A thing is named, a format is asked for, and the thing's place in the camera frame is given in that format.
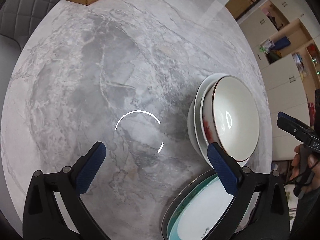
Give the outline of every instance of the gray marble surface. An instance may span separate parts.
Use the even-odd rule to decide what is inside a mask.
[[[161,239],[170,202],[209,170],[189,141],[187,114],[199,84],[215,72],[239,77],[252,91],[261,128],[248,165],[269,173],[266,91],[244,35],[221,4],[61,0],[22,51],[4,103],[2,162],[19,216],[35,170],[57,172],[102,141],[108,155],[83,202],[112,239]],[[134,113],[115,130],[134,110],[161,123]]]

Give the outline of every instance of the hand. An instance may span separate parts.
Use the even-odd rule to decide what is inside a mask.
[[[294,177],[299,175],[299,162],[300,162],[300,147],[302,144],[295,147],[294,151],[297,153],[297,155],[292,160],[292,166],[294,167],[292,170],[292,175],[290,179],[293,179]],[[315,163],[318,161],[318,159],[313,155],[310,154],[308,158],[308,165],[311,168]],[[313,177],[313,180],[309,186],[302,187],[301,190],[303,190],[305,193],[308,193],[314,189],[317,189],[320,187],[320,162],[312,169],[315,176]]]

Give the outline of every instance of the gray quilted chair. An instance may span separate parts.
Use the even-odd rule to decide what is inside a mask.
[[[59,1],[6,0],[0,8],[0,123],[5,93],[21,50],[41,20]],[[0,211],[21,235],[22,223],[8,192],[2,168],[1,154]]]

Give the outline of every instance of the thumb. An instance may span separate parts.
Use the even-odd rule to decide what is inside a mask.
[[[317,161],[318,159],[313,154],[310,154],[308,158],[309,167],[311,168],[313,165],[316,164]],[[320,178],[320,162],[312,169],[312,171],[314,172],[316,177]]]

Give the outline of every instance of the screw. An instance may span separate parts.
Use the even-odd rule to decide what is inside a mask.
[[[63,167],[62,171],[64,173],[68,173],[69,171],[71,171],[71,167],[70,166],[65,166],[65,167]]]
[[[38,170],[33,173],[33,176],[38,177],[40,174],[41,174],[41,171]]]
[[[242,171],[244,172],[244,173],[250,173],[251,172],[251,169],[249,168],[249,167],[247,167],[247,166],[244,166],[244,167],[242,167]]]
[[[280,173],[277,170],[272,171],[273,176],[279,177]]]

